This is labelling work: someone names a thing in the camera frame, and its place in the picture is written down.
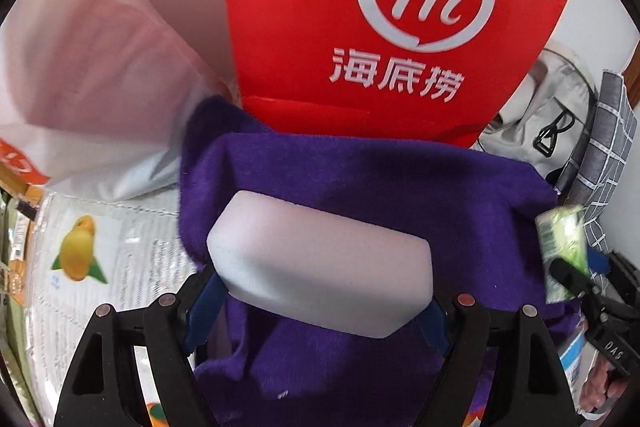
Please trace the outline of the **person's right hand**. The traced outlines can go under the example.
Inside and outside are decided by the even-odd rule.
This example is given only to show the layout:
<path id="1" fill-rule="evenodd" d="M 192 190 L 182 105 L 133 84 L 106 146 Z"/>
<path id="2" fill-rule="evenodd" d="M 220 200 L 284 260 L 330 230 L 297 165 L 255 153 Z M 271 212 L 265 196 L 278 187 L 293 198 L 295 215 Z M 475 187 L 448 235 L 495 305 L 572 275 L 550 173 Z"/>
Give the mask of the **person's right hand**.
<path id="1" fill-rule="evenodd" d="M 602 407 L 608 398 L 618 399 L 627 388 L 626 379 L 612 381 L 613 365 L 598 355 L 580 393 L 579 406 L 585 412 Z"/>

